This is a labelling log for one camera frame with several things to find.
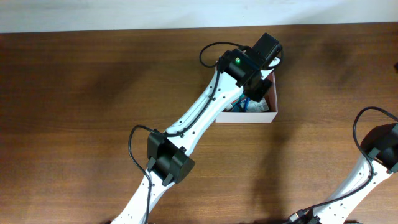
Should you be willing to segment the white teal toothpaste tube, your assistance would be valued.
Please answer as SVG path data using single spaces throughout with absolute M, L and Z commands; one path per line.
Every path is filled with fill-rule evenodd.
M 244 95 L 239 96 L 237 99 L 233 100 L 227 107 L 224 109 L 224 112 L 231 111 L 235 106 L 239 106 L 245 99 Z

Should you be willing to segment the blue disposable razor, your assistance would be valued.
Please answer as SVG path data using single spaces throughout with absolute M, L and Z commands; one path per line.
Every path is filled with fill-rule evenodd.
M 239 112 L 246 112 L 248 110 L 250 100 L 250 98 L 246 97 L 238 103 Z

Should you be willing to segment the green white soap box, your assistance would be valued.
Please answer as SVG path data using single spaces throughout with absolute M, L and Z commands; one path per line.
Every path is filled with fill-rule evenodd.
M 263 113 L 267 111 L 269 111 L 269 106 L 264 98 L 260 102 L 250 100 L 246 110 L 247 113 Z

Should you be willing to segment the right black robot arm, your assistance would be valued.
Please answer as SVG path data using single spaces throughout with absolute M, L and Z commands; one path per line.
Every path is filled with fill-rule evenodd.
M 377 126 L 362 140 L 371 163 L 360 156 L 354 169 L 327 199 L 327 205 L 292 214 L 287 223 L 342 224 L 377 185 L 397 172 L 397 123 Z

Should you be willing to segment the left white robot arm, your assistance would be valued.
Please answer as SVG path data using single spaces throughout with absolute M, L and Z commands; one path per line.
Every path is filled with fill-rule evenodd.
M 113 223 L 147 223 L 163 194 L 193 169 L 190 154 L 216 117 L 241 95 L 263 99 L 272 86 L 264 72 L 279 66 L 282 51 L 279 41 L 265 33 L 252 47 L 236 44 L 219 57 L 211 82 L 189 110 L 164 132 L 148 130 L 148 163 L 138 166 L 143 180 Z

